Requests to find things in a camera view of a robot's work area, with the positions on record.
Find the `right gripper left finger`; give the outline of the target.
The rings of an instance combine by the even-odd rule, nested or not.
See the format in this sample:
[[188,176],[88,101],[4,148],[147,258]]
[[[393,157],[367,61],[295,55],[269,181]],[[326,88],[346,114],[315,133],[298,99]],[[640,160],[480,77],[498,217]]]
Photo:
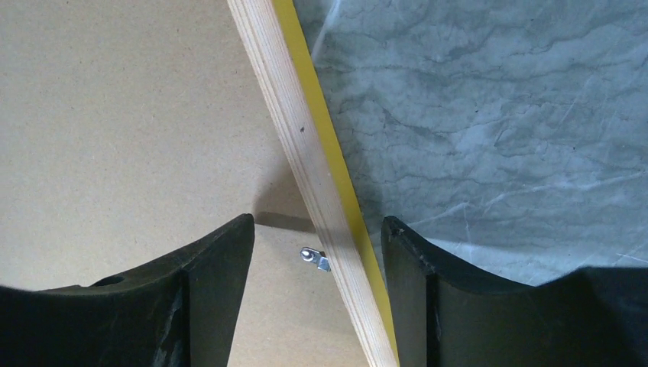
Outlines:
[[225,366],[254,218],[88,286],[1,289],[3,366]]

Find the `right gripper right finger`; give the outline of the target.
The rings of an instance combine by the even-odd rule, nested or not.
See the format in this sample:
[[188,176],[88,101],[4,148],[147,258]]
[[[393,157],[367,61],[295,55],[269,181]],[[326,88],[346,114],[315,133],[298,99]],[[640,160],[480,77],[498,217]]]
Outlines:
[[381,225],[402,366],[645,366],[647,270],[585,267],[540,286],[482,270],[397,217]]

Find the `brown cardboard backing board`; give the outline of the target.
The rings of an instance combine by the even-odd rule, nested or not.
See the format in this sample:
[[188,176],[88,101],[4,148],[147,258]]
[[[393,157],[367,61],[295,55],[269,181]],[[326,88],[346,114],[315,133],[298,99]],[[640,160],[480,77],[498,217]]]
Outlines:
[[228,364],[364,366],[224,1],[1,3],[1,289],[88,287],[237,216]]

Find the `yellow wooden photo frame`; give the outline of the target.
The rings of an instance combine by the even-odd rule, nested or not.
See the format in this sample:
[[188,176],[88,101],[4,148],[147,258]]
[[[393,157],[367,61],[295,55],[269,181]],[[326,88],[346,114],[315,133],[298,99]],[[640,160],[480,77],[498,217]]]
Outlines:
[[368,364],[396,366],[387,290],[296,9],[228,6]]

